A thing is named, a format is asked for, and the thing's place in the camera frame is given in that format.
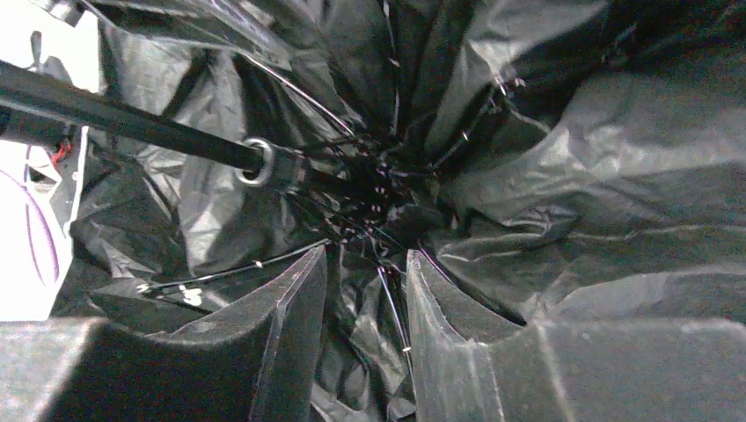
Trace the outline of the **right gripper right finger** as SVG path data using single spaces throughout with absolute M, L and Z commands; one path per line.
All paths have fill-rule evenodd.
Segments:
M 420 421 L 742 421 L 745 329 L 723 319 L 513 324 L 420 251 L 406 264 Z

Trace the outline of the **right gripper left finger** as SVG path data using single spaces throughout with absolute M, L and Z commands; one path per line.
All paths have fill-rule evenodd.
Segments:
M 4 421 L 305 421 L 325 248 L 168 335 L 102 318 L 1 325 Z

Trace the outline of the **lilac folding umbrella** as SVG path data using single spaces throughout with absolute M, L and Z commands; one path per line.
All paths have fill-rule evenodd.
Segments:
M 325 248 L 305 421 L 420 421 L 410 251 L 513 324 L 745 329 L 742 1 L 80 1 L 99 89 L 48 319 L 168 335 Z

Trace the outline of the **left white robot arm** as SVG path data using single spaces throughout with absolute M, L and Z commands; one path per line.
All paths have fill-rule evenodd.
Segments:
M 1 61 L 98 89 L 98 21 L 80 1 L 3 1 Z M 1 111 L 1 319 L 49 317 L 70 268 L 88 127 Z

